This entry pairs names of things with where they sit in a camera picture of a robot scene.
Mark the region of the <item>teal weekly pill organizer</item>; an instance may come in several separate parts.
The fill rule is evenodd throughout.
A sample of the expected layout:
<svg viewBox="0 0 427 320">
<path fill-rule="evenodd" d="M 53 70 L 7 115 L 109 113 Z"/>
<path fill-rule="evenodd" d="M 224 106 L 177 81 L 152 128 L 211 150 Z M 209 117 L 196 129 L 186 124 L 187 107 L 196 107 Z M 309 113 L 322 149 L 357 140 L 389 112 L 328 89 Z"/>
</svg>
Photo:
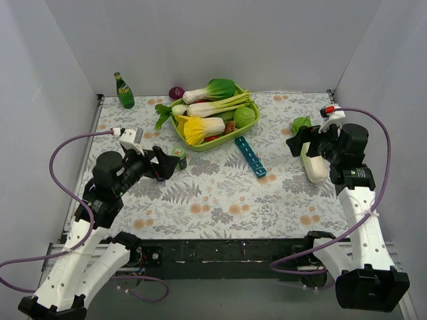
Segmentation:
<svg viewBox="0 0 427 320">
<path fill-rule="evenodd" d="M 262 165 L 261 161 L 258 159 L 257 155 L 252 150 L 252 148 L 249 146 L 246 139 L 243 136 L 237 137 L 235 138 L 235 143 L 238 146 L 239 150 L 242 152 L 245 160 L 248 162 L 252 171 L 255 173 L 256 177 L 265 177 L 267 171 Z"/>
</svg>

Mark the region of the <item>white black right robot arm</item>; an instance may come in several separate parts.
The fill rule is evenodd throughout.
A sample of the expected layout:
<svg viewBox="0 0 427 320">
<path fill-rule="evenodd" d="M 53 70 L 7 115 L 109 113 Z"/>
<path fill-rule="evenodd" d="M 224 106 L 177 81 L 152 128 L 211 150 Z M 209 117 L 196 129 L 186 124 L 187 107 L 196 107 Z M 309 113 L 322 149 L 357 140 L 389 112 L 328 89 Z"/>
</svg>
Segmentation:
<svg viewBox="0 0 427 320">
<path fill-rule="evenodd" d="M 331 244 L 328 233 L 314 233 L 312 242 L 302 247 L 302 258 L 310 265 L 322 262 L 335 281 L 338 304 L 344 309 L 391 312 L 410 286 L 407 273 L 398 271 L 382 236 L 373 204 L 378 197 L 371 170 L 363 163 L 368 130 L 347 123 L 302 126 L 286 141 L 292 155 L 302 153 L 325 159 L 330 164 L 330 179 L 344 210 L 350 230 L 352 254 Z"/>
</svg>

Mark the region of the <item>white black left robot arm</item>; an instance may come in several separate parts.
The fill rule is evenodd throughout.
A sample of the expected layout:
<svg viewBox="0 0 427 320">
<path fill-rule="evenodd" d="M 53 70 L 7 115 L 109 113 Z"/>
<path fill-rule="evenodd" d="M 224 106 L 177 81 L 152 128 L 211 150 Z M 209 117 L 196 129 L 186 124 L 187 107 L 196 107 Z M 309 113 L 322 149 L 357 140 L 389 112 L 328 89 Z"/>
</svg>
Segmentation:
<svg viewBox="0 0 427 320">
<path fill-rule="evenodd" d="M 63 250 L 43 284 L 24 297 L 18 309 L 31 319 L 84 319 L 89 304 L 116 271 L 136 266 L 142 258 L 139 238 L 129 233 L 114 237 L 100 258 L 90 259 L 123 207 L 123 195 L 141 178 L 169 179 L 179 157 L 160 147 L 123 155 L 102 153 L 83 192 Z"/>
</svg>

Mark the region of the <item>green lidded small bottle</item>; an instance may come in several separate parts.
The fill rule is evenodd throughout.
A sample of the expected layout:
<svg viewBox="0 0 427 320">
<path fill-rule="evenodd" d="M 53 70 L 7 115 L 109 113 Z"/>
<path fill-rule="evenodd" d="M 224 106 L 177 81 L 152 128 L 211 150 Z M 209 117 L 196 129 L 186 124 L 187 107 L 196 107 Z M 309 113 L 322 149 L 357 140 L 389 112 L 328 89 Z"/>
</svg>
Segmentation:
<svg viewBox="0 0 427 320">
<path fill-rule="evenodd" d="M 175 146 L 172 149 L 171 154 L 175 157 L 179 158 L 179 162 L 177 166 L 180 170 L 184 170 L 187 167 L 187 159 L 186 159 L 186 152 L 185 149 L 182 146 Z"/>
</svg>

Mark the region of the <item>napa cabbage toy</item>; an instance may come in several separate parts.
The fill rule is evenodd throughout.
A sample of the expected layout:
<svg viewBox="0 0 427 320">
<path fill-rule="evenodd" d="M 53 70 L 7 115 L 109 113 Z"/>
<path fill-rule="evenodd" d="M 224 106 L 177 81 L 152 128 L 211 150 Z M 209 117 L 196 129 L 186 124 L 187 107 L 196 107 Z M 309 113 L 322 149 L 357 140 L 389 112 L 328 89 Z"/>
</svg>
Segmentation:
<svg viewBox="0 0 427 320">
<path fill-rule="evenodd" d="M 300 127 L 306 126 L 311 127 L 311 119 L 309 116 L 307 117 L 298 117 L 295 118 L 294 121 L 291 123 L 292 131 L 294 135 L 298 133 L 300 130 Z M 304 164 L 304 168 L 306 170 L 306 174 L 308 179 L 316 185 L 323 184 L 327 178 L 328 178 L 328 171 L 326 169 L 326 166 L 324 164 L 324 160 L 321 156 L 317 157 L 308 157 L 306 153 L 308 152 L 308 149 L 310 147 L 310 143 L 304 143 L 302 145 L 301 150 L 301 160 Z"/>
</svg>

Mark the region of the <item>yellow bok choy toy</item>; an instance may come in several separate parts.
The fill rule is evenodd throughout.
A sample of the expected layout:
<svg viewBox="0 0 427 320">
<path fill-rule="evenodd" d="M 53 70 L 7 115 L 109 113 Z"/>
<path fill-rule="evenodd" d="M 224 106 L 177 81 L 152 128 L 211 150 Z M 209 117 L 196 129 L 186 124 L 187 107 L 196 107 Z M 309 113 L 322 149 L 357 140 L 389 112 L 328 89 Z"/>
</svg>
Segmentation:
<svg viewBox="0 0 427 320">
<path fill-rule="evenodd" d="M 219 117 L 187 117 L 177 115 L 177 128 L 183 135 L 184 141 L 191 146 L 201 144 L 206 137 L 221 135 L 226 125 Z"/>
</svg>

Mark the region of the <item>lime green plastic basket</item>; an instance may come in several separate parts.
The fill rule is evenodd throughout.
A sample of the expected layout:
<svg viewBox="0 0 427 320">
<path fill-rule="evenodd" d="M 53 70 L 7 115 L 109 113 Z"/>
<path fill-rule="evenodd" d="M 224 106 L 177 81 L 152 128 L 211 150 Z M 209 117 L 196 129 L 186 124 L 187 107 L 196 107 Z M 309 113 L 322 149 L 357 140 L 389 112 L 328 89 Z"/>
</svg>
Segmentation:
<svg viewBox="0 0 427 320">
<path fill-rule="evenodd" d="M 186 91 L 166 108 L 174 129 L 193 151 L 201 152 L 248 132 L 260 110 L 233 81 L 214 79 L 203 89 Z"/>
</svg>

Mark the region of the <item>red pepper toy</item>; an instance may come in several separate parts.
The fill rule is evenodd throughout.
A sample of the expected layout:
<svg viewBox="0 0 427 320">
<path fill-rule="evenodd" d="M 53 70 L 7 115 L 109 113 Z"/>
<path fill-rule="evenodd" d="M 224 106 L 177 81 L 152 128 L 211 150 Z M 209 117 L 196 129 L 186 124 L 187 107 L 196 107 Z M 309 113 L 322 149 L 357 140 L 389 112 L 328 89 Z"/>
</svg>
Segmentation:
<svg viewBox="0 0 427 320">
<path fill-rule="evenodd" d="M 204 139 L 204 141 L 205 141 L 205 142 L 210 142 L 210 141 L 216 140 L 216 139 L 218 139 L 218 138 L 219 138 L 219 136 L 218 136 L 218 135 L 214 135 L 214 136 L 211 136 L 211 137 L 206 137 L 206 138 Z"/>
</svg>

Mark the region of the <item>celery stalk toy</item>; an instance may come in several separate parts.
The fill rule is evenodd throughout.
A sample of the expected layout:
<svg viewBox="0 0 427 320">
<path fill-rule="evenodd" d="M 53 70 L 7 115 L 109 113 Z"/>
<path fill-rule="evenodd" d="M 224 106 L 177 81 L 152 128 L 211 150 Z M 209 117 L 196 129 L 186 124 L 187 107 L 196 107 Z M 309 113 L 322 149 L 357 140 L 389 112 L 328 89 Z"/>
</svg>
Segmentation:
<svg viewBox="0 0 427 320">
<path fill-rule="evenodd" d="M 162 125 L 170 117 L 174 118 L 176 115 L 204 118 L 226 111 L 235 110 L 239 107 L 247 107 L 251 101 L 250 93 L 248 91 L 244 91 L 243 93 L 220 101 L 192 103 L 190 105 L 176 101 L 171 106 L 158 104 L 155 106 L 155 112 L 159 115 L 159 119 L 155 124 L 155 129 L 160 130 Z"/>
</svg>

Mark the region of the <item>round green cabbage toy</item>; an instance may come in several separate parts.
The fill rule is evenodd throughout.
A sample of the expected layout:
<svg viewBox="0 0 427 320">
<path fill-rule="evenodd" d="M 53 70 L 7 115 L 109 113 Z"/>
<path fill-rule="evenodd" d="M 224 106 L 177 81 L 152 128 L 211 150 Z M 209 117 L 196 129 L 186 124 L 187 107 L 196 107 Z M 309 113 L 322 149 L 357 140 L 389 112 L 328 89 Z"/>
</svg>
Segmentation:
<svg viewBox="0 0 427 320">
<path fill-rule="evenodd" d="M 249 107 L 240 107 L 234 112 L 234 122 L 238 129 L 253 123 L 255 119 L 256 114 L 254 110 Z"/>
</svg>

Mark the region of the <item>purple onion toy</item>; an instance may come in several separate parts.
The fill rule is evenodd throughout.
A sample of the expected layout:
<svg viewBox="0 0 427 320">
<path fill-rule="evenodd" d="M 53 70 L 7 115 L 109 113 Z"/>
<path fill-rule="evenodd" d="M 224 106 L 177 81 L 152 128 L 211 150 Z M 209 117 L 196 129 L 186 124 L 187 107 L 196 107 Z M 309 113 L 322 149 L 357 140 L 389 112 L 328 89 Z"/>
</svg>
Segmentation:
<svg viewBox="0 0 427 320">
<path fill-rule="evenodd" d="M 181 87 L 172 87 L 169 90 L 169 97 L 173 100 L 178 100 L 183 97 L 183 94 L 185 93 L 185 90 Z"/>
</svg>

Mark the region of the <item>brown mushroom toy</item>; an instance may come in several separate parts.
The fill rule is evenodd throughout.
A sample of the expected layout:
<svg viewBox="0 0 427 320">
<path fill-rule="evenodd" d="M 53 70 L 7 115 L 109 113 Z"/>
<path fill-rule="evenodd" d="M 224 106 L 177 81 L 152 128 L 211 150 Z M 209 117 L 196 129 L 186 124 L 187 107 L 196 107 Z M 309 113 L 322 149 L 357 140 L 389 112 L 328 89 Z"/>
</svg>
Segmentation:
<svg viewBox="0 0 427 320">
<path fill-rule="evenodd" d="M 236 122 L 235 121 L 229 121 L 226 123 L 224 135 L 228 135 L 232 133 L 236 129 Z"/>
</svg>

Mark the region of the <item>green glass bottle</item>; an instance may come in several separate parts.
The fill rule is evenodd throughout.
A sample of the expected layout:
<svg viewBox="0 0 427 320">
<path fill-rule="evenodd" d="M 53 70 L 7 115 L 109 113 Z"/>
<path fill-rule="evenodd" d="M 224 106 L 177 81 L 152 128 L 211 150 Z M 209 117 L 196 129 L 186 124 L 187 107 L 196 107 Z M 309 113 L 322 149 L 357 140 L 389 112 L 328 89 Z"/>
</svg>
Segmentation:
<svg viewBox="0 0 427 320">
<path fill-rule="evenodd" d="M 119 102 L 125 109 L 131 109 L 135 105 L 133 93 L 127 83 L 122 79 L 121 73 L 115 72 L 116 92 Z"/>
</svg>

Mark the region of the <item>green bok choy toy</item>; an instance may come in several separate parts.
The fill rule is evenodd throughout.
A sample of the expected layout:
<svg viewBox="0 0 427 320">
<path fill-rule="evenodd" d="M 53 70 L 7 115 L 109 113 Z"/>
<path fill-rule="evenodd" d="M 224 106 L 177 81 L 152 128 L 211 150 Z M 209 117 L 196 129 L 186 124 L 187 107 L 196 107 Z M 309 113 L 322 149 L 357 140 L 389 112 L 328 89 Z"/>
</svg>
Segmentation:
<svg viewBox="0 0 427 320">
<path fill-rule="evenodd" d="M 183 101 L 192 104 L 200 100 L 219 101 L 231 97 L 236 90 L 236 84 L 230 79 L 212 79 L 206 87 L 183 94 Z"/>
</svg>

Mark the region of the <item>black front mounting rail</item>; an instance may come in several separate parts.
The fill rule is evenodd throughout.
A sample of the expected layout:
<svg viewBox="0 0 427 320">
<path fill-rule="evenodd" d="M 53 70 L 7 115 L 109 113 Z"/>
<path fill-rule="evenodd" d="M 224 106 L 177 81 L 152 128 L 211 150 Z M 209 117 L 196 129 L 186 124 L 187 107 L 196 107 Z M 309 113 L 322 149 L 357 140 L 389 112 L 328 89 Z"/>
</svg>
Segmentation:
<svg viewBox="0 0 427 320">
<path fill-rule="evenodd" d="M 303 239 L 137 239 L 125 237 L 130 250 L 124 265 L 137 275 L 164 280 L 277 279 L 323 287 L 330 278 L 314 256 L 285 262 L 291 274 L 270 269 L 274 261 L 303 250 Z"/>
</svg>

